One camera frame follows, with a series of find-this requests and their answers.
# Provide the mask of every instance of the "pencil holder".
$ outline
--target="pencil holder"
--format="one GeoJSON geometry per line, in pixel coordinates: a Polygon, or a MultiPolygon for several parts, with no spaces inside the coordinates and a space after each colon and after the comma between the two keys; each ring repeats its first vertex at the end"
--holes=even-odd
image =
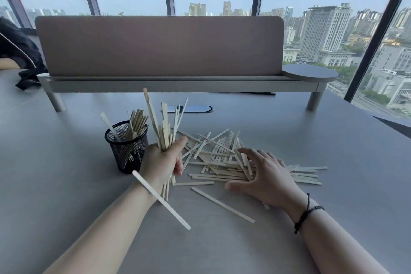
{"type": "Polygon", "coordinates": [[[124,141],[127,129],[130,125],[128,120],[121,121],[113,125],[120,140],[118,142],[114,134],[108,129],[104,135],[106,141],[110,144],[117,167],[122,173],[131,174],[133,170],[140,171],[141,162],[143,161],[144,152],[148,146],[147,130],[144,133],[130,141],[124,141]]]}

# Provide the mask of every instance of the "desk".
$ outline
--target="desk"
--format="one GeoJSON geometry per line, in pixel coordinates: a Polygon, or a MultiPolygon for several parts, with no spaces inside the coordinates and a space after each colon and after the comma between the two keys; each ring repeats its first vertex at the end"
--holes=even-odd
{"type": "MultiPolygon", "coordinates": [[[[0,73],[0,268],[4,274],[41,273],[134,181],[116,169],[104,140],[127,110],[146,108],[143,94],[65,94],[70,111],[56,113],[42,90],[13,88],[14,70],[0,73]]],[[[160,102],[212,105],[185,114],[180,129],[216,134],[241,128],[244,145],[270,151],[287,164],[328,166],[322,186],[301,185],[391,273],[409,273],[411,140],[328,91],[317,112],[309,93],[151,94],[160,102]]],[[[149,141],[154,134],[149,128],[149,141]]],[[[186,169],[179,182],[190,179],[186,169]]],[[[246,220],[194,193],[170,188],[170,205],[190,231],[162,206],[141,224],[120,274],[317,273],[301,237],[278,209],[223,189],[201,190],[256,220],[246,220]]]]}

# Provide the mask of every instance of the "hand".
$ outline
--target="hand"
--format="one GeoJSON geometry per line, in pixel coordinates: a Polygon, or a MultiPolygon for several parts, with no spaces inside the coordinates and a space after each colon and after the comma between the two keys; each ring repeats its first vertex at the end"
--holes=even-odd
{"type": "Polygon", "coordinates": [[[158,194],[161,193],[163,184],[172,173],[181,176],[183,170],[181,151],[186,143],[187,138],[183,136],[165,152],[162,152],[157,144],[147,147],[141,163],[140,174],[158,194]]]}
{"type": "Polygon", "coordinates": [[[307,201],[281,159],[261,150],[240,148],[238,151],[246,154],[256,165],[256,177],[251,182],[228,182],[226,189],[246,193],[282,209],[297,200],[307,201]]]}

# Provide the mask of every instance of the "white cable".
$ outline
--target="white cable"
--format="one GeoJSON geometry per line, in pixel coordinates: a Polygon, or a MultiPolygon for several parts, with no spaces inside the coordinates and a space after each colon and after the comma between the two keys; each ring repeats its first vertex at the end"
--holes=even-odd
{"type": "Polygon", "coordinates": [[[0,33],[1,36],[3,36],[9,43],[11,43],[14,47],[16,47],[18,50],[20,50],[29,60],[30,62],[33,64],[34,68],[36,69],[37,66],[36,64],[34,64],[34,62],[32,61],[32,59],[30,59],[30,57],[22,50],[20,49],[18,46],[16,46],[9,38],[7,38],[6,36],[4,36],[2,33],[0,33]]]}

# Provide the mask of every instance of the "black cord bracelet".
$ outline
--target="black cord bracelet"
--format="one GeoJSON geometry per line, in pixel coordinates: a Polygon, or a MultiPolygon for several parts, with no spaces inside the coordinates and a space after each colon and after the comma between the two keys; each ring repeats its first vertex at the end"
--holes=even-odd
{"type": "Polygon", "coordinates": [[[294,228],[295,228],[294,234],[297,234],[297,232],[298,232],[298,231],[300,230],[300,228],[301,228],[302,223],[306,220],[306,218],[308,217],[308,215],[309,215],[310,213],[312,213],[314,210],[317,210],[317,209],[323,209],[323,210],[325,210],[323,206],[315,206],[315,207],[312,207],[312,208],[309,210],[309,208],[310,208],[310,194],[307,193],[307,196],[308,196],[307,209],[302,213],[302,215],[301,215],[301,217],[300,217],[300,220],[299,220],[296,224],[294,224],[294,228]]]}

